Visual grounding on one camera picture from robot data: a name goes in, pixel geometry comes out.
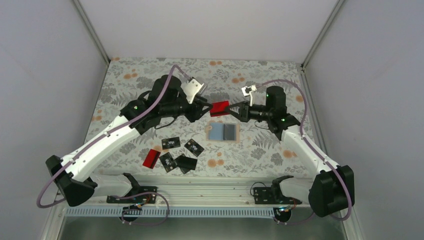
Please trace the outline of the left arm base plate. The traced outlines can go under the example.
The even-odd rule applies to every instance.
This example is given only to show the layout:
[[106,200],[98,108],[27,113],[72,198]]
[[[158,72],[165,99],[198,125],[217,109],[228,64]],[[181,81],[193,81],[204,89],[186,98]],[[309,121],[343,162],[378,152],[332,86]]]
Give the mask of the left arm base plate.
[[156,186],[140,186],[131,189],[123,197],[108,196],[108,204],[154,204],[156,202]]

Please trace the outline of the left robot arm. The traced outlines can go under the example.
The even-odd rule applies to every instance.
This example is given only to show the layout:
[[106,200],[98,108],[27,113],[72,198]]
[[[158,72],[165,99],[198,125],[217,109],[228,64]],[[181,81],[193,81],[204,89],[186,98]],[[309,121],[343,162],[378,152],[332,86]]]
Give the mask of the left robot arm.
[[92,197],[110,196],[134,202],[141,187],[131,174],[101,175],[94,170],[123,145],[156,128],[163,118],[176,120],[185,116],[191,123],[199,120],[213,107],[201,96],[205,87],[193,77],[182,84],[171,74],[163,75],[151,90],[130,101],[103,131],[83,146],[63,157],[49,157],[46,166],[63,201],[70,207]]

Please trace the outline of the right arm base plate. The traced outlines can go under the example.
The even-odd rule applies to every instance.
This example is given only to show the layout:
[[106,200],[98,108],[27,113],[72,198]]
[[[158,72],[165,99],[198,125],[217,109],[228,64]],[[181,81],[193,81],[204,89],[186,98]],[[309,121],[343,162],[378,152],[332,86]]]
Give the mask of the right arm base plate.
[[301,205],[303,202],[274,193],[270,187],[253,187],[250,191],[256,205]]

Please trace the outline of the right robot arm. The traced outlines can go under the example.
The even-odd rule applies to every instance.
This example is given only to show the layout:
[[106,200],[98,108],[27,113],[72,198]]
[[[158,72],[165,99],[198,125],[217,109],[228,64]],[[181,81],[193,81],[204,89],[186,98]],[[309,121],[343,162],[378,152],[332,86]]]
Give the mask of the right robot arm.
[[288,112],[286,94],[282,87],[270,86],[265,92],[265,104],[242,101],[231,104],[225,111],[241,122],[266,122],[268,130],[293,150],[310,178],[285,175],[271,184],[271,198],[278,204],[293,198],[308,204],[318,217],[347,210],[340,220],[348,219],[355,204],[354,172],[328,157],[304,132],[302,123]]

